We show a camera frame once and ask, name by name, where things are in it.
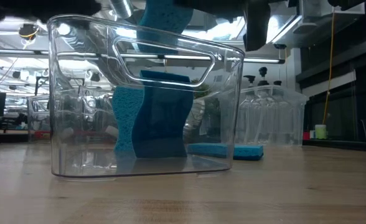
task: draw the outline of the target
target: yellow cup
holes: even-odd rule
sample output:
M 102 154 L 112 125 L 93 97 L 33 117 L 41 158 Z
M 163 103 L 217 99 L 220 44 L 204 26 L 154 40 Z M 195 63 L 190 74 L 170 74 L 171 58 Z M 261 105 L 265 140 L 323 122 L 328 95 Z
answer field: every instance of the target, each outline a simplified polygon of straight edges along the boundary
M 314 129 L 316 130 L 316 139 L 327 139 L 327 126 L 325 124 L 317 124 Z

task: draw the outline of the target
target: flat blue sponge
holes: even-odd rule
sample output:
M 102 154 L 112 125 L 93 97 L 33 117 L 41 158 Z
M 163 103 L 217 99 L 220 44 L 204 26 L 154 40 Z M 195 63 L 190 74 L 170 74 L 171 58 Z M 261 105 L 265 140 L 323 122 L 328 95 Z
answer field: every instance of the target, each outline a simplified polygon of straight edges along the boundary
M 187 153 L 226 158 L 227 145 L 222 143 L 195 143 L 187 146 Z M 236 160 L 258 161 L 263 157 L 263 146 L 234 145 Z

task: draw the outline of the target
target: red object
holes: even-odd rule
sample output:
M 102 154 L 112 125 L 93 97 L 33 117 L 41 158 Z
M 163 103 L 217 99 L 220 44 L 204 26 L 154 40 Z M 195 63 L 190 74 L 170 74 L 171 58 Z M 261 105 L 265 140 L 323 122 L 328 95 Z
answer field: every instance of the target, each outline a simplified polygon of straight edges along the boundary
M 310 139 L 310 132 L 304 131 L 303 132 L 303 140 L 309 140 Z
M 36 131 L 34 136 L 37 139 L 50 139 L 50 131 Z

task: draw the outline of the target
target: blue sponge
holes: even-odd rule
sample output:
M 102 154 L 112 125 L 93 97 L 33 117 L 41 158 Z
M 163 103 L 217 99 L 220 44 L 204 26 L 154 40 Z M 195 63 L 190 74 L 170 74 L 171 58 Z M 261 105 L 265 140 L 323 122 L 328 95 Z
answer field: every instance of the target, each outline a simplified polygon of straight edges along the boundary
M 148 80 L 190 82 L 189 77 L 163 72 L 141 71 Z M 186 157 L 183 127 L 193 104 L 189 87 L 143 82 L 144 99 L 132 130 L 137 158 Z
M 187 153 L 201 156 L 226 158 L 227 145 L 221 143 L 195 143 L 187 146 Z M 236 160 L 258 161 L 263 156 L 263 146 L 234 145 Z
M 118 124 L 118 140 L 115 152 L 134 156 L 132 145 L 132 129 L 134 121 L 143 103 L 144 91 L 128 87 L 117 86 L 113 95 L 113 111 Z
M 139 25 L 181 34 L 191 20 L 193 9 L 175 6 L 173 1 L 174 0 L 147 0 L 146 9 L 144 10 Z M 160 36 L 155 35 L 153 32 L 141 30 L 137 32 L 137 37 L 142 40 L 160 42 Z M 175 40 L 170 41 L 170 43 L 165 43 L 165 41 L 161 42 L 163 44 L 174 45 L 173 41 Z M 176 53 L 175 50 L 160 49 L 140 44 L 139 49 L 144 53 Z

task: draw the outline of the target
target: workbench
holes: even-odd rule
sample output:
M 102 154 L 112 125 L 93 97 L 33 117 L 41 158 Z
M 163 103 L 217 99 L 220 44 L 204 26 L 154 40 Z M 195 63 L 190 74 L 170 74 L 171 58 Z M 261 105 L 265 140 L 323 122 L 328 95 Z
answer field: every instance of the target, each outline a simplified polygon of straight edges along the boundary
M 50 144 L 0 144 L 0 223 L 366 223 L 366 152 L 266 147 L 215 174 L 67 181 Z

